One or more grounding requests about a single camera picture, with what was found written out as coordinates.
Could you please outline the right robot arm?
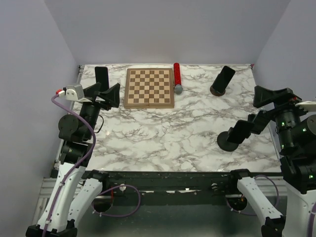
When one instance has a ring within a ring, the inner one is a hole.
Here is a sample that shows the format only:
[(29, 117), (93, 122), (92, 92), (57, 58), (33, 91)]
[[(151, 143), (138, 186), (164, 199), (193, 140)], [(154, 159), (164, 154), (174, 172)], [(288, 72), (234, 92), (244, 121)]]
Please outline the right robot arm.
[(273, 103), (269, 111), (261, 110), (251, 115), (242, 137), (259, 133), (258, 126), (270, 121), (276, 123), (280, 144), (280, 168), (287, 189), (287, 210), (282, 215), (257, 187), (254, 177), (247, 169), (233, 170), (227, 181), (228, 190), (241, 193), (255, 211), (261, 223), (264, 237), (314, 237), (316, 235), (316, 103), (302, 101), (289, 88), (269, 90), (254, 88), (253, 106), (260, 108)]

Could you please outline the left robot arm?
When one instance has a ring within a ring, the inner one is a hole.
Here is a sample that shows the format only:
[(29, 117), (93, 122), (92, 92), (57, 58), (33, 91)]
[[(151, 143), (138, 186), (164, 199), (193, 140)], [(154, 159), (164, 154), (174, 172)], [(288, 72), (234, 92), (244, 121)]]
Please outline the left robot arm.
[(100, 110), (119, 107), (120, 84), (110, 87), (97, 82), (83, 88), (67, 85), (56, 91), (51, 101), (67, 111), (58, 122), (60, 150), (57, 178), (48, 204), (35, 225), (26, 230), (28, 237), (75, 237), (83, 215), (99, 195), (109, 191), (108, 173), (93, 170), (83, 188), (75, 193), (96, 144), (95, 125)]

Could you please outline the purple-cased black phone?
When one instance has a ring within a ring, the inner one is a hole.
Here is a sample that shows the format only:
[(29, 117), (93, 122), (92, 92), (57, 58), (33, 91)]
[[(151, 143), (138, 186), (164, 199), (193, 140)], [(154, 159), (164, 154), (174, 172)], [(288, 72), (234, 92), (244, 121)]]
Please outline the purple-cased black phone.
[(107, 67), (97, 66), (95, 67), (96, 82), (101, 83), (100, 91), (106, 91), (109, 89), (109, 74)]

